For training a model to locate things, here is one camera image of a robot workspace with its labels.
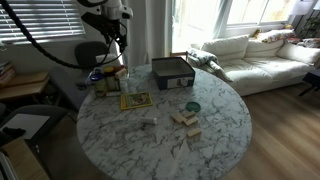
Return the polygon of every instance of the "green lid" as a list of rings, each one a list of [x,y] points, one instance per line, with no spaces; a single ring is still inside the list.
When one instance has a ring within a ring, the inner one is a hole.
[[[199,112],[201,109],[201,106],[196,102],[188,102],[186,105],[186,109],[188,111]]]

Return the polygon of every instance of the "yellow book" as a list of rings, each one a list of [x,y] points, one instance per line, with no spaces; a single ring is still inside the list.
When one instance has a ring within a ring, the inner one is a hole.
[[[151,96],[148,92],[121,95],[121,110],[146,106],[152,106]]]

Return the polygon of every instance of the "window blinds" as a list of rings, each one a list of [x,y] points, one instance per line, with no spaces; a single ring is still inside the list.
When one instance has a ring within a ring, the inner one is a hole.
[[[84,35],[74,0],[7,0],[34,39],[48,41]],[[0,40],[4,44],[27,42],[20,29],[0,6]]]

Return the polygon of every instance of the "sofa cushion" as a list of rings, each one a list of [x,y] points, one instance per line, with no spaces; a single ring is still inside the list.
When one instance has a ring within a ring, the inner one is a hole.
[[[279,57],[264,57],[264,58],[245,58],[245,62],[261,68],[271,75],[275,81],[286,80],[301,75],[313,70],[314,67],[302,62],[282,59]]]
[[[230,38],[215,39],[205,42],[201,50],[216,55],[219,61],[244,58],[249,35],[235,36]]]
[[[241,59],[221,61],[220,66],[233,80],[228,84],[236,90],[249,86],[267,86],[272,83],[272,77],[267,72]]]
[[[314,65],[314,63],[318,61],[320,57],[320,49],[305,48],[286,43],[276,54],[284,59],[290,59],[309,65]]]
[[[251,57],[273,57],[283,45],[283,40],[272,43],[264,43],[259,40],[249,40],[245,58]]]
[[[265,33],[259,33],[257,39],[265,43],[270,43],[270,42],[279,41],[281,39],[290,38],[293,36],[294,36],[293,29],[280,29],[280,30],[271,30]]]

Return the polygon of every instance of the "wooden floor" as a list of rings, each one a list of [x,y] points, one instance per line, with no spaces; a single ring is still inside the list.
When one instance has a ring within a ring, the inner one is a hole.
[[[244,97],[251,144],[223,179],[320,179],[320,91],[297,95],[305,84]]]
[[[320,179],[320,91],[297,95],[305,84],[244,97],[253,135],[247,153],[224,180]],[[55,180],[109,179],[84,155],[66,119],[40,144]]]

